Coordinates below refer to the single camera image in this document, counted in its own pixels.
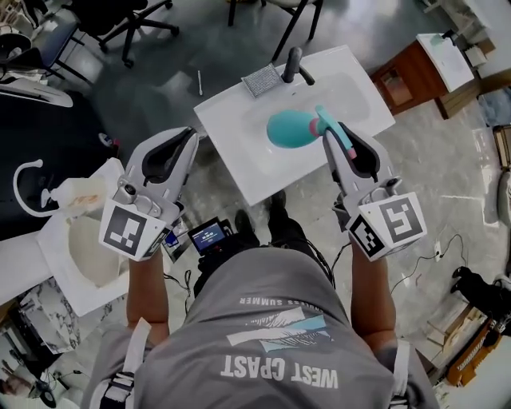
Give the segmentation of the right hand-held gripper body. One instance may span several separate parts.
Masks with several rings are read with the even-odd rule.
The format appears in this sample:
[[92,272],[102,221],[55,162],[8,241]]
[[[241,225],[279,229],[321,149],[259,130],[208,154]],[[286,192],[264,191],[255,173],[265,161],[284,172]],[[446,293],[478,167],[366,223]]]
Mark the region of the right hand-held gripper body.
[[403,250],[427,234],[415,192],[404,192],[402,178],[391,177],[347,196],[333,210],[369,261]]

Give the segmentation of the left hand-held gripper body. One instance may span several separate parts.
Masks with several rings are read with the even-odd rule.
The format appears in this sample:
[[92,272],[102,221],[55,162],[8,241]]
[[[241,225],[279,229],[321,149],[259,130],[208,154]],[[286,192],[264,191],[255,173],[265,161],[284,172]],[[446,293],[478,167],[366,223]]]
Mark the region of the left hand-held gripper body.
[[159,197],[125,175],[105,202],[98,241],[134,261],[151,258],[184,212],[179,201]]

